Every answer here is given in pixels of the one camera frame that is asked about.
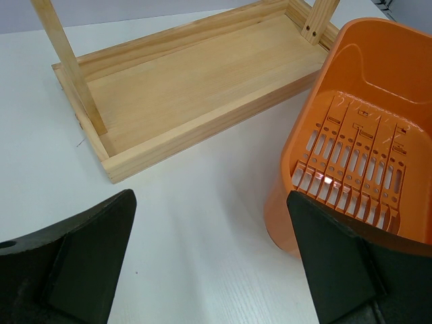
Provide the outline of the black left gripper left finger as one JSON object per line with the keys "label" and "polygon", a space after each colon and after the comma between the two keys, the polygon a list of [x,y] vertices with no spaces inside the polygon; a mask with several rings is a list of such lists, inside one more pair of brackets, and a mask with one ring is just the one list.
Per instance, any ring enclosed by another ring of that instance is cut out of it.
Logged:
{"label": "black left gripper left finger", "polygon": [[106,323],[136,213],[122,190],[1,243],[2,323]]}

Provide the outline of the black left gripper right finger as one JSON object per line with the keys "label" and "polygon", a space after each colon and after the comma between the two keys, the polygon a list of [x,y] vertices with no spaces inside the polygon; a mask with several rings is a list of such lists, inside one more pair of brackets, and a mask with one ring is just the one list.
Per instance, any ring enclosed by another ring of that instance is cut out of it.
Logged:
{"label": "black left gripper right finger", "polygon": [[320,323],[431,322],[431,245],[298,191],[286,203]]}

